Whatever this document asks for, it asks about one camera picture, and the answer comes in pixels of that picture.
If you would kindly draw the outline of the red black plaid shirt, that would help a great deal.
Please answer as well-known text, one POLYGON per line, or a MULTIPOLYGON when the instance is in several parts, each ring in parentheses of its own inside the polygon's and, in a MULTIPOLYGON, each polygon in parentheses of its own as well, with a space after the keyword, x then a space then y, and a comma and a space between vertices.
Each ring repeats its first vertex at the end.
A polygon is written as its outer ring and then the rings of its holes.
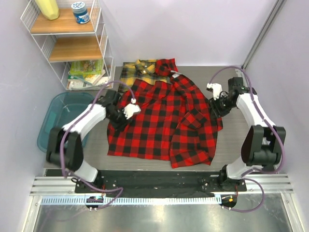
POLYGON ((149 84, 137 79, 122 95, 122 108, 135 96, 141 112, 123 131, 108 126, 110 156, 167 160, 172 168, 210 165, 216 151, 220 118, 211 118, 209 100, 173 59, 160 59, 155 72, 170 82, 149 84))

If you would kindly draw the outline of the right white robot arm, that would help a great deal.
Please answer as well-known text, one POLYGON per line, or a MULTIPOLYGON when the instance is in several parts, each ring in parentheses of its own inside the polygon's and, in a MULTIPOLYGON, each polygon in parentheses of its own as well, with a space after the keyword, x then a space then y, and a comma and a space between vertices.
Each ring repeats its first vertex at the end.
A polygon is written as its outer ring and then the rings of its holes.
POLYGON ((286 130, 276 126, 265 114, 255 90, 244 86, 241 77, 228 80, 228 91, 223 91, 217 83, 208 83, 207 90, 212 92, 209 104, 213 119, 224 117, 237 108, 249 127, 240 157, 219 172, 217 181, 220 189, 231 190, 235 184, 241 183, 244 176, 254 171, 263 174, 277 172, 283 161, 286 130))

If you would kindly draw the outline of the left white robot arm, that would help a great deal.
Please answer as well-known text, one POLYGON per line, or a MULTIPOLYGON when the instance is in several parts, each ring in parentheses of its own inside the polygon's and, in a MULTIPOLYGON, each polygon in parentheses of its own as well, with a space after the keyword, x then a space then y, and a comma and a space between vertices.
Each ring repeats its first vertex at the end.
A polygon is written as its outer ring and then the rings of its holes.
POLYGON ((118 108, 121 94, 108 90, 104 96, 96 97, 73 121, 62 127, 53 127, 49 133, 46 161, 72 171, 86 181, 86 187, 93 193, 102 189, 99 170, 84 159, 82 142, 88 133, 104 119, 109 119, 116 130, 123 130, 135 113, 136 99, 118 108))

